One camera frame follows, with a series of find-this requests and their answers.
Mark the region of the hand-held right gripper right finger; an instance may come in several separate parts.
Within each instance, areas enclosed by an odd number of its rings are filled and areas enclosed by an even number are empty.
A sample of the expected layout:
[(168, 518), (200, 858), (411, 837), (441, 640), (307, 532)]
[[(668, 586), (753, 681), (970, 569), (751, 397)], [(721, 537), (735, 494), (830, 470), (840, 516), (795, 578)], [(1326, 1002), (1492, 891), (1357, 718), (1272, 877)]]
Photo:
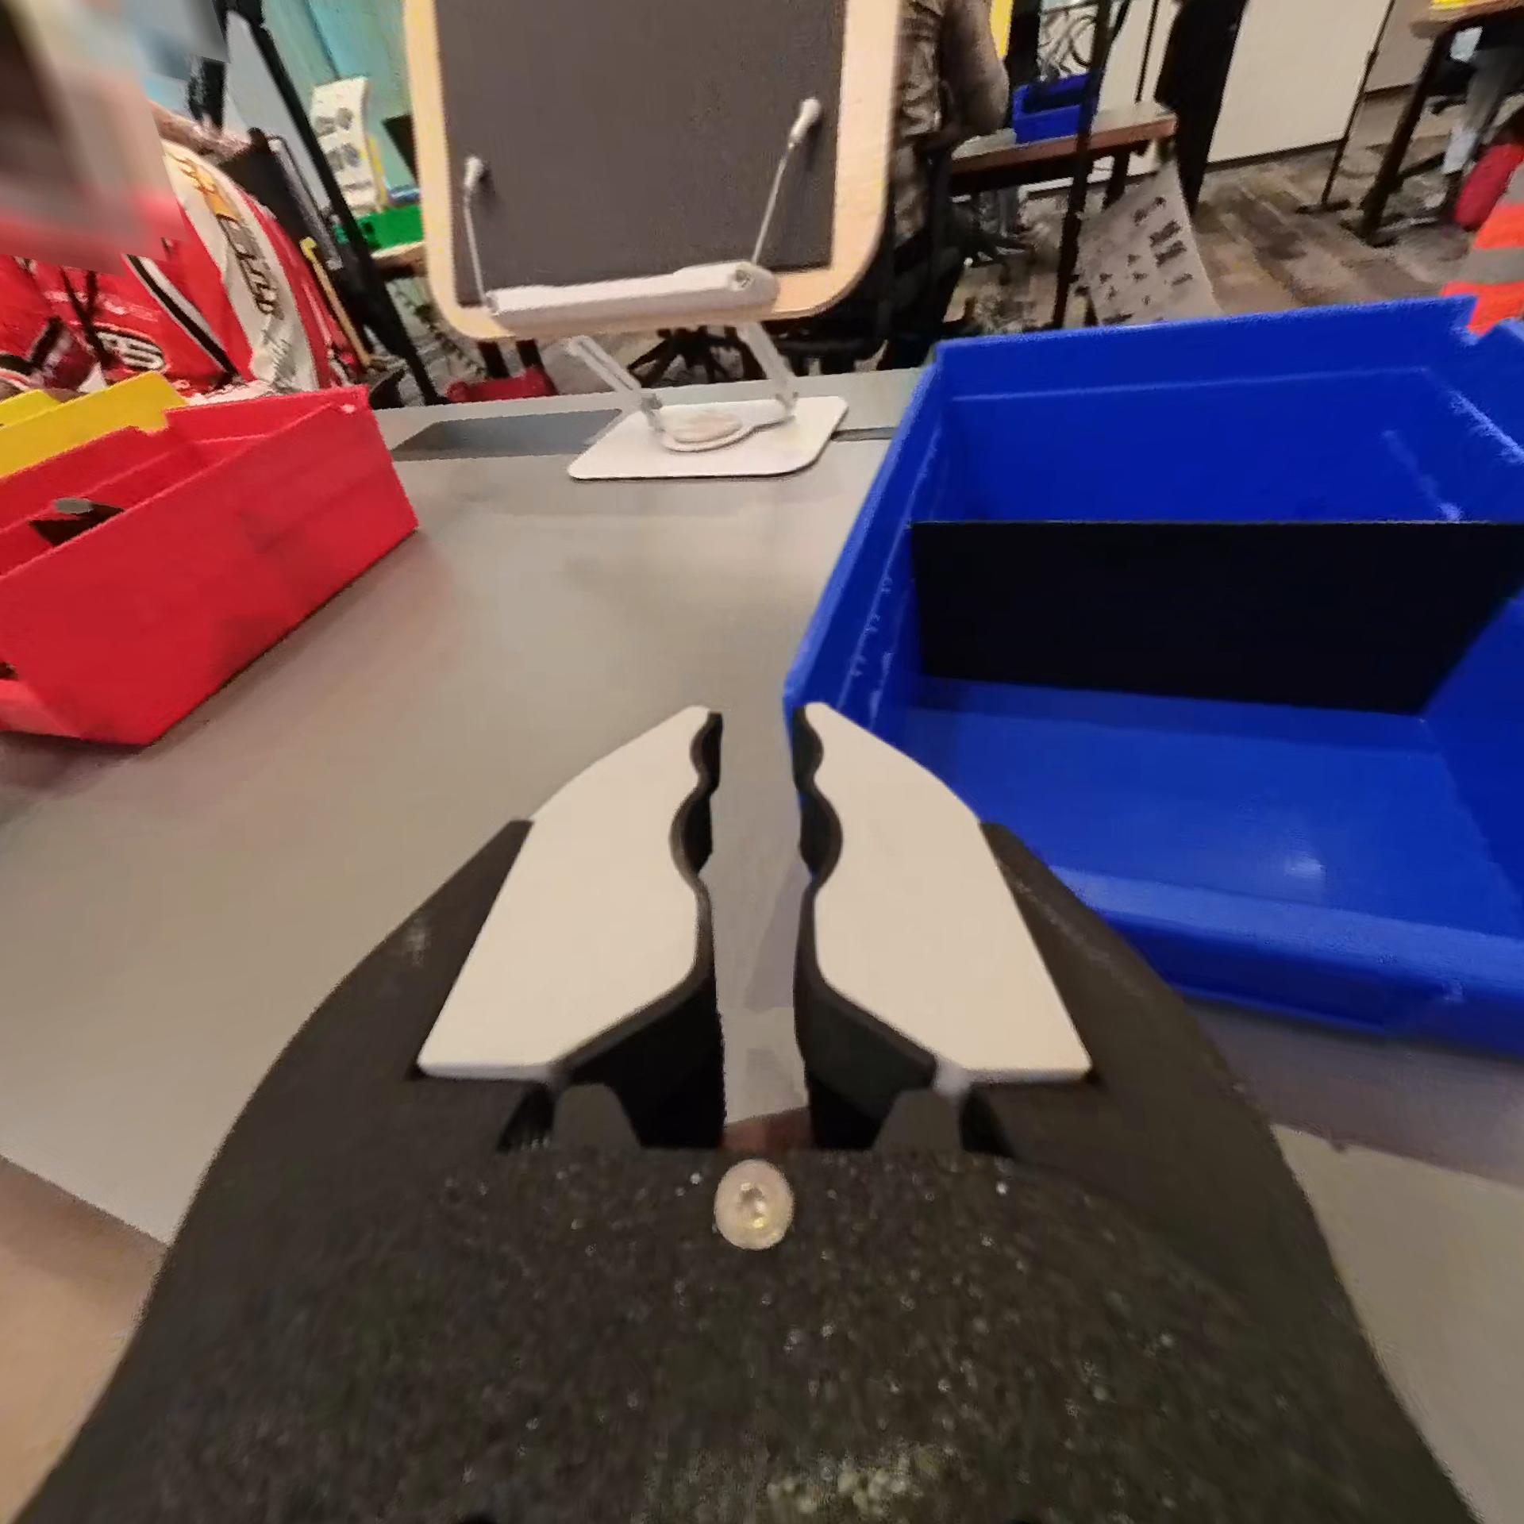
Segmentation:
[(886, 1034), (908, 1077), (843, 1059), (854, 1099), (929, 1088), (1069, 1085), (1094, 1062), (981, 821), (951, 788), (827, 704), (794, 713), (802, 802), (822, 815), (807, 972), (846, 1019)]

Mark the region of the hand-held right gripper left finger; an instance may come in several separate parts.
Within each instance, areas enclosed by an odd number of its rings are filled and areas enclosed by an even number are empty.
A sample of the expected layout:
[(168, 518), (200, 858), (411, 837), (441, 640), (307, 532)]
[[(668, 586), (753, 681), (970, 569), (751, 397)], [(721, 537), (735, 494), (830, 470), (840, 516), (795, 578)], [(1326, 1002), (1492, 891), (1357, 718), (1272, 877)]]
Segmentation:
[(713, 851), (722, 716), (691, 705), (586, 765), (526, 823), (416, 1064), (564, 1088), (638, 1045), (657, 1078), (719, 1048)]

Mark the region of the blue storage bin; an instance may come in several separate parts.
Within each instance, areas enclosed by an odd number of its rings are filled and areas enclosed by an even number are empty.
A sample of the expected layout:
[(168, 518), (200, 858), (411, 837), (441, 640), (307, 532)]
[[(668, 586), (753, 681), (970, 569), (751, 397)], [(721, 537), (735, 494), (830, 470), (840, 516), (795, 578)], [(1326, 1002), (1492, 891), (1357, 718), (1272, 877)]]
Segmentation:
[(1521, 323), (1399, 300), (946, 345), (783, 688), (1022, 840), (1181, 993), (1523, 1048), (1523, 602), (1416, 716), (924, 673), (911, 529), (1523, 529)]

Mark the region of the red storage bin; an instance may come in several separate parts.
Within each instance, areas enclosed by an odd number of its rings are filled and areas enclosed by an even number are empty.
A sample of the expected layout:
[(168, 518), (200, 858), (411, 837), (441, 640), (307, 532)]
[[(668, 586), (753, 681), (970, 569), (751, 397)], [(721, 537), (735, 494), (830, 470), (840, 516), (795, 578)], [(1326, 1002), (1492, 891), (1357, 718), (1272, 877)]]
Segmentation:
[[(62, 546), (60, 497), (122, 515)], [(3, 478), (5, 732), (141, 748), (418, 529), (364, 388), (187, 404)]]

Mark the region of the grey desk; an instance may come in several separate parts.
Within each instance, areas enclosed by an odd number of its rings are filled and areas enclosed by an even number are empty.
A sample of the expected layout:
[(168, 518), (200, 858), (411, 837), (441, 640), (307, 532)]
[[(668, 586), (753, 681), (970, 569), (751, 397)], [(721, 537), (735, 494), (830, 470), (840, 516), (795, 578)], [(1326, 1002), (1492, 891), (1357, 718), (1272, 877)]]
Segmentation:
[(915, 377), (776, 483), (399, 461), (421, 531), (143, 753), (3, 739), (3, 1521), (78, 1431), (297, 1027), (507, 821), (724, 716), (707, 881), (734, 1140), (803, 1102), (783, 686)]

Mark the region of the yellow bin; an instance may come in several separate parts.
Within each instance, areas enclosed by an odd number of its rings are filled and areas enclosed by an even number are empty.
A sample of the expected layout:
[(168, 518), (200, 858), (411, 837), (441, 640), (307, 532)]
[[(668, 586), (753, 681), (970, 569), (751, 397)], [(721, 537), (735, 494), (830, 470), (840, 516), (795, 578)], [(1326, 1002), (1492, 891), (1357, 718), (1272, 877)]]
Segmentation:
[(186, 397), (159, 373), (137, 375), (68, 400), (48, 391), (18, 392), (2, 402), (2, 478), (116, 432), (160, 432), (168, 415), (184, 407)]

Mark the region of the white printed sheet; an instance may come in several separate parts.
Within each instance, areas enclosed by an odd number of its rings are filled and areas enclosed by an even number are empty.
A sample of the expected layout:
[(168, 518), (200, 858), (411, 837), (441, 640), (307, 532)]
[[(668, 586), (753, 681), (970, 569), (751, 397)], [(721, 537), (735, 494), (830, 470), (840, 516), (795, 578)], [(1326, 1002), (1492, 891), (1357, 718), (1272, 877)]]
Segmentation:
[(1103, 329), (1224, 315), (1173, 162), (1084, 221), (1076, 283)]

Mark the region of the wood-framed black board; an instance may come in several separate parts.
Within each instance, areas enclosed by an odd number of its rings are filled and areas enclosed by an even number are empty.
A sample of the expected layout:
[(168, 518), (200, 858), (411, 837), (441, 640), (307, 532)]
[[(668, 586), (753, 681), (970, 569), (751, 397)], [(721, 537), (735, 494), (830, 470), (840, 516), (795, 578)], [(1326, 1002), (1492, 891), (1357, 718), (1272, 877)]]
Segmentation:
[(426, 275), (470, 338), (792, 321), (888, 231), (899, 3), (403, 3)]

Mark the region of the small blue bin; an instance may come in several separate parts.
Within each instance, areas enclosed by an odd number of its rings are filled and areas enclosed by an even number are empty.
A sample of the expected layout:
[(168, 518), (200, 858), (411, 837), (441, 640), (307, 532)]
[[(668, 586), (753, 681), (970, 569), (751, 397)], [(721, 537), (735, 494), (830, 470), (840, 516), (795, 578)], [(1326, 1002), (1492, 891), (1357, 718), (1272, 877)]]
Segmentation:
[(1096, 121), (1100, 84), (1096, 70), (1038, 78), (1011, 94), (1010, 127), (1018, 145), (1076, 138)]

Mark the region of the orange traffic cone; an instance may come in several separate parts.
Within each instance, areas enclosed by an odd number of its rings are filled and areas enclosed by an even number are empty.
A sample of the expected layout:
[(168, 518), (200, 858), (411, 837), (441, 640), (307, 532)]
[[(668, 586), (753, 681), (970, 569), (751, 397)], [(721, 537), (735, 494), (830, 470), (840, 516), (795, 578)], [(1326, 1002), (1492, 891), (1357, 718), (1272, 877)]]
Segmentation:
[(1457, 272), (1440, 296), (1470, 304), (1465, 327), (1477, 335), (1523, 318), (1523, 162), (1478, 164), (1454, 205), (1472, 235)]

